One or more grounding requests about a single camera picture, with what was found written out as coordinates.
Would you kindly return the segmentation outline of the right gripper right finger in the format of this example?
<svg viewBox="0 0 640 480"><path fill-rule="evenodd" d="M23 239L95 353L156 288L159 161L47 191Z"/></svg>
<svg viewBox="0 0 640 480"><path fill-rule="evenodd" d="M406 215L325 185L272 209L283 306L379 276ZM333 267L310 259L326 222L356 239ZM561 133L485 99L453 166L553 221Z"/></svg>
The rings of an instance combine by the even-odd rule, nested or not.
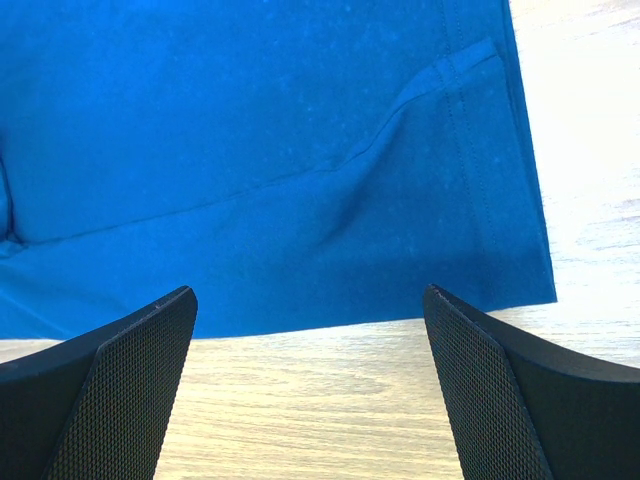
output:
<svg viewBox="0 0 640 480"><path fill-rule="evenodd" d="M636 479L639 371L431 285L425 325L466 479Z"/></svg>

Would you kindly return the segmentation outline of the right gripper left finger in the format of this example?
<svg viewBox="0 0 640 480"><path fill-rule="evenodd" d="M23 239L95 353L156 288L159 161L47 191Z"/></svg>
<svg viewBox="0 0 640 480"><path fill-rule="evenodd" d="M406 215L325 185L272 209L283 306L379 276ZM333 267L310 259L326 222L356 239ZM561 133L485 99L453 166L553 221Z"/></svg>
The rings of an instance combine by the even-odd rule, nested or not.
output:
<svg viewBox="0 0 640 480"><path fill-rule="evenodd" d="M197 309L184 286L2 363L2 478L153 478Z"/></svg>

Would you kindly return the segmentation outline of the dark blue t shirt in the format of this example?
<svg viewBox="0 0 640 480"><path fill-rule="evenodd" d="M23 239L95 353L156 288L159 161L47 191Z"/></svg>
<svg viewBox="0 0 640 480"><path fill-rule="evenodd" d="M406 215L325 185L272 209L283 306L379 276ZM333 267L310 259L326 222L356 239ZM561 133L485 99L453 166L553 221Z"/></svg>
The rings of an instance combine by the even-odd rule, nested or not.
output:
<svg viewBox="0 0 640 480"><path fill-rule="evenodd" d="M505 1L5 1L1 335L556 299Z"/></svg>

